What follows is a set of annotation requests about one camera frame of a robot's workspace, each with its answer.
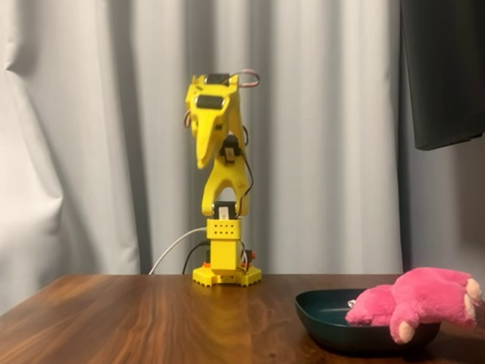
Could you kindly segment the yellow gripper body with servo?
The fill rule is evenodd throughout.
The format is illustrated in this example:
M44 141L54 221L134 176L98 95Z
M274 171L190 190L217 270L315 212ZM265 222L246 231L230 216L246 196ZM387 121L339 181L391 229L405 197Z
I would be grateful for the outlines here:
M191 83L185 99L186 112L195 114L199 109L225 112L232 94L231 86Z

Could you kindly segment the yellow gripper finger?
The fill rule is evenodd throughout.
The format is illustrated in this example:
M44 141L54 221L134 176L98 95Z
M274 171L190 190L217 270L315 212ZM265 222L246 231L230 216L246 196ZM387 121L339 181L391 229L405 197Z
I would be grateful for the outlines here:
M203 169L210 162L224 138L224 118L216 111L193 111L192 133L196 139L197 168Z
M230 113L224 110L214 111L213 142L214 152L222 146L224 139L230 131Z

